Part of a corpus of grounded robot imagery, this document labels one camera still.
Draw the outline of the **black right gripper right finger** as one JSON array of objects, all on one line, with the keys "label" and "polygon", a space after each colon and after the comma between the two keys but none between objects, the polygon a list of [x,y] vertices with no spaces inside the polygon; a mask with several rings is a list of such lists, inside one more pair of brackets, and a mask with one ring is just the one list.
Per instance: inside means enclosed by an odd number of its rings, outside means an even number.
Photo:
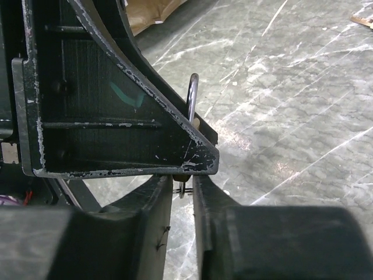
[{"label": "black right gripper right finger", "polygon": [[243,206],[193,178],[200,279],[371,279],[372,252],[336,206]]}]

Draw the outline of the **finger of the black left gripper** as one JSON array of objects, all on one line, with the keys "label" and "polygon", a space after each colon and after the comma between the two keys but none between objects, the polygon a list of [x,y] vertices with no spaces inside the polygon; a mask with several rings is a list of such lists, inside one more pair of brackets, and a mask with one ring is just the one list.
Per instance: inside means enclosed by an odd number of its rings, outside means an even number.
[{"label": "finger of the black left gripper", "polygon": [[116,13],[118,18],[116,42],[129,60],[128,64],[133,67],[133,70],[126,71],[129,77],[135,79],[135,83],[142,88],[146,96],[158,102],[166,113],[175,117],[181,127],[192,127],[195,130],[201,129],[200,133],[212,145],[216,145],[218,140],[217,132],[197,115],[195,115],[195,121],[200,121],[199,128],[195,128],[189,122],[187,101],[181,98],[143,56],[129,25],[125,1],[116,1]]},{"label": "finger of the black left gripper", "polygon": [[211,175],[217,132],[136,45],[123,1],[21,1],[13,61],[22,169],[51,178]]}]

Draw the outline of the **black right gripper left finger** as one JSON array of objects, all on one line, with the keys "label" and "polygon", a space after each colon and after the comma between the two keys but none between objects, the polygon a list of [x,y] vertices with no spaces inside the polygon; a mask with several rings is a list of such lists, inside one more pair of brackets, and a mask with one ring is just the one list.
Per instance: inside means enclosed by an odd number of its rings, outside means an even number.
[{"label": "black right gripper left finger", "polygon": [[1,207],[2,279],[162,279],[173,180],[152,176],[98,212]]}]

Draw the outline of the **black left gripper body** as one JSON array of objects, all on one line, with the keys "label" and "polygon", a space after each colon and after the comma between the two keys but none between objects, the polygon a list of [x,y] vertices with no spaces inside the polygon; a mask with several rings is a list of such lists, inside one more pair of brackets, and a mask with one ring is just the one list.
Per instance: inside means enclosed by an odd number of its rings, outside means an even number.
[{"label": "black left gripper body", "polygon": [[1,186],[25,186],[27,138],[23,61],[27,57],[22,1],[1,1]]}]

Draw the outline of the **brass padlock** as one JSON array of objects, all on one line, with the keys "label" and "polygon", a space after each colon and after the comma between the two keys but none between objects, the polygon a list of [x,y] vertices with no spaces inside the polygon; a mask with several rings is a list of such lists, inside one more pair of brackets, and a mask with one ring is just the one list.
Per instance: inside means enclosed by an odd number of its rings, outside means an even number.
[{"label": "brass padlock", "polygon": [[[196,107],[196,99],[198,94],[198,84],[199,84],[199,75],[197,73],[193,73],[189,80],[188,86],[188,94],[187,94],[187,109],[188,109],[188,120],[189,122],[195,127],[199,128],[200,121],[195,121],[195,107]],[[173,175],[174,181],[179,182],[179,186],[184,186],[185,183],[189,180],[190,175]]]}]

